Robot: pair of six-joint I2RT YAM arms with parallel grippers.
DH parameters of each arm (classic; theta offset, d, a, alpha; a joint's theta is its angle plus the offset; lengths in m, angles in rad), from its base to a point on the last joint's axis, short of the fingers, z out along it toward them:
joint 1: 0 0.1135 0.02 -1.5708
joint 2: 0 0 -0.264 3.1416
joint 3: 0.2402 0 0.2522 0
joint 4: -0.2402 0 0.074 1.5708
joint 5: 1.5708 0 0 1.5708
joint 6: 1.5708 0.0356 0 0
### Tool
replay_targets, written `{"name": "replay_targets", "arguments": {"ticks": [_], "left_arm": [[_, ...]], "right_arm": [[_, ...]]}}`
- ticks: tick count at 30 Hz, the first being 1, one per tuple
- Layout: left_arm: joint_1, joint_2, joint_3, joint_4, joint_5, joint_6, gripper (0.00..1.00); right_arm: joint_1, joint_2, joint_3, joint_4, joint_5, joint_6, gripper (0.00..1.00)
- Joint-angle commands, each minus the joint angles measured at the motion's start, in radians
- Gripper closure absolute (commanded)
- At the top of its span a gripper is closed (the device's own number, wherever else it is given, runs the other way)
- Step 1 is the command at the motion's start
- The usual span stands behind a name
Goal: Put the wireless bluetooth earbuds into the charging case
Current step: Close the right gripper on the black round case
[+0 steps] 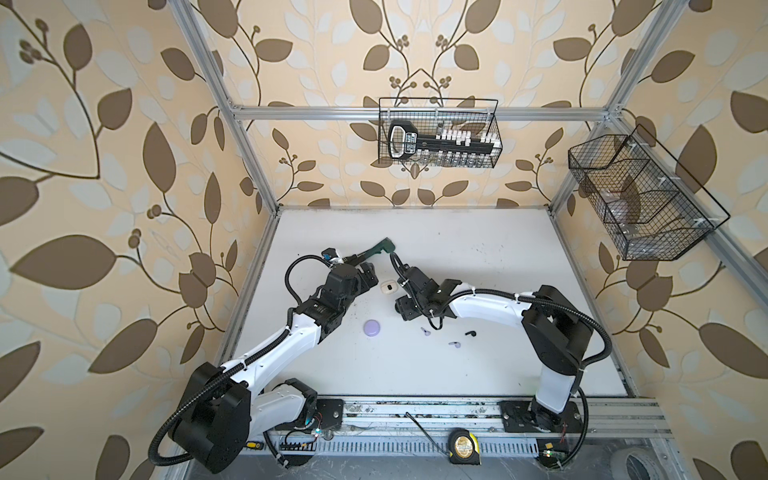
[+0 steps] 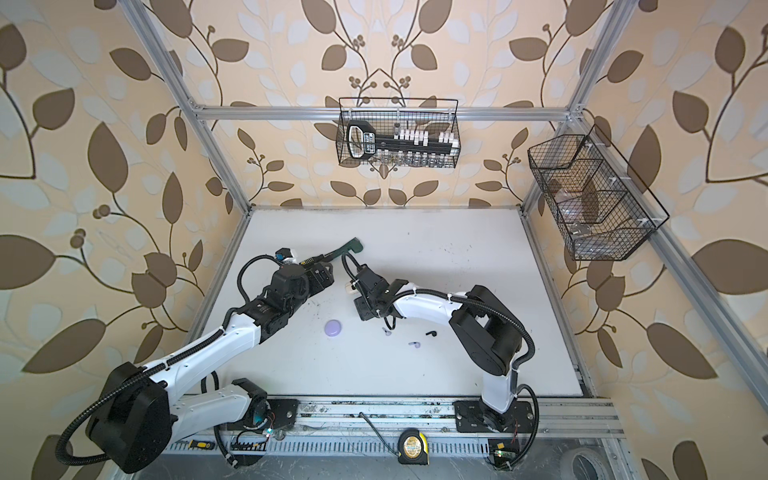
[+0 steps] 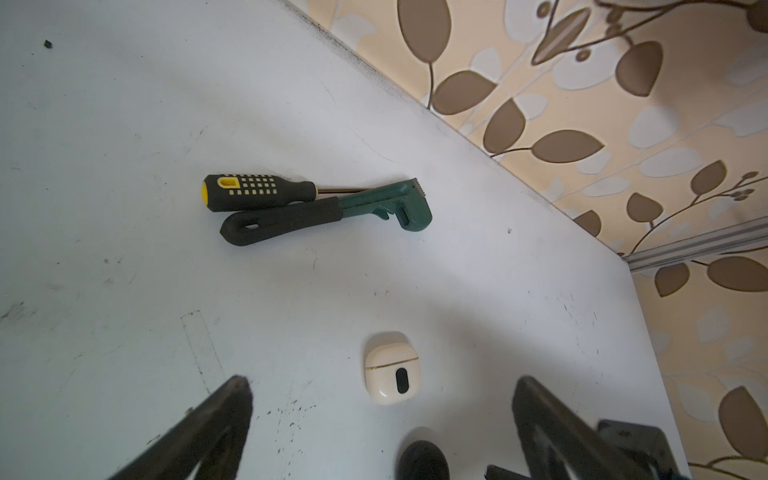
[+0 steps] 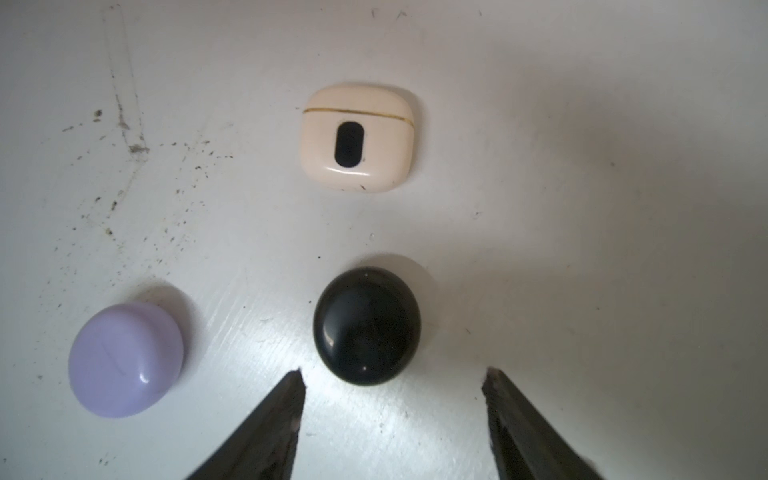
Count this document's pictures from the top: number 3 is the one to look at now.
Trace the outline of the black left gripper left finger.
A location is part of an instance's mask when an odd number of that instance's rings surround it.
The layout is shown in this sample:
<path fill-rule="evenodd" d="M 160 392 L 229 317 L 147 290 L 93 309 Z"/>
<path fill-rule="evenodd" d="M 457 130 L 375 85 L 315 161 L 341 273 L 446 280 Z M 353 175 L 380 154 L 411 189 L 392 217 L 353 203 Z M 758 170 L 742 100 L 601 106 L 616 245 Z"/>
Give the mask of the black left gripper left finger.
<path fill-rule="evenodd" d="M 115 479 L 234 479 L 253 413 L 244 376 L 233 376 Z"/>

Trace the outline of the cream earbud charging case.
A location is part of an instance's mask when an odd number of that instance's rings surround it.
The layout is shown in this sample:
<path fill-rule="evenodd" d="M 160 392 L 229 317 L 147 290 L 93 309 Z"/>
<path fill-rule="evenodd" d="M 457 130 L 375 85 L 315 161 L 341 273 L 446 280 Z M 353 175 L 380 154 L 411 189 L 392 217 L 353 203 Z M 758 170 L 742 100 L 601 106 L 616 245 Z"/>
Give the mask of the cream earbud charging case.
<path fill-rule="evenodd" d="M 366 390 L 375 404 L 394 405 L 413 398 L 422 385 L 420 358 L 409 343 L 372 349 L 364 363 Z"/>

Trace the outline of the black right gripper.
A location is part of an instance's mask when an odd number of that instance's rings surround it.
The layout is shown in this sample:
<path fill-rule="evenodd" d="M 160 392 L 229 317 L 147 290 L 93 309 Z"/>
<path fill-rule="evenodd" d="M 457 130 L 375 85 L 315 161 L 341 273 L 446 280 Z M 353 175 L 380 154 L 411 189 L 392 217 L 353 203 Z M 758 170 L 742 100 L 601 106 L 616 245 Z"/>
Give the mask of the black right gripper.
<path fill-rule="evenodd" d="M 610 446 L 639 466 L 648 469 L 652 479 L 679 479 L 681 474 L 664 432 L 653 426 L 616 420 L 601 420 L 593 429 Z"/>

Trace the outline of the black round charging case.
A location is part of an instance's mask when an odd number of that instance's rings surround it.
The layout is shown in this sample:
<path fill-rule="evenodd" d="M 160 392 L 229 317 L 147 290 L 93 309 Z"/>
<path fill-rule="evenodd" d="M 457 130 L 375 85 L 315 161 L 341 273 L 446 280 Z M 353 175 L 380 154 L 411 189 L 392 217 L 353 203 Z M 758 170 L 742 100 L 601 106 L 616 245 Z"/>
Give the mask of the black round charging case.
<path fill-rule="evenodd" d="M 449 480 L 450 471 L 440 448 L 427 440 L 410 444 L 396 465 L 396 480 Z"/>

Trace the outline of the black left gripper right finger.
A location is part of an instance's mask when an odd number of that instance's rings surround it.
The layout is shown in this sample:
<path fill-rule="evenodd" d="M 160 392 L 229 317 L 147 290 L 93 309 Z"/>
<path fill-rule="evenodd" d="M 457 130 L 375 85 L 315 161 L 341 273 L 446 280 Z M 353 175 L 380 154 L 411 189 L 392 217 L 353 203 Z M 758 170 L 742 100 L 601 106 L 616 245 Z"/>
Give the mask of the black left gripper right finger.
<path fill-rule="evenodd" d="M 607 444 L 532 376 L 515 387 L 512 412 L 532 479 L 652 479 Z"/>

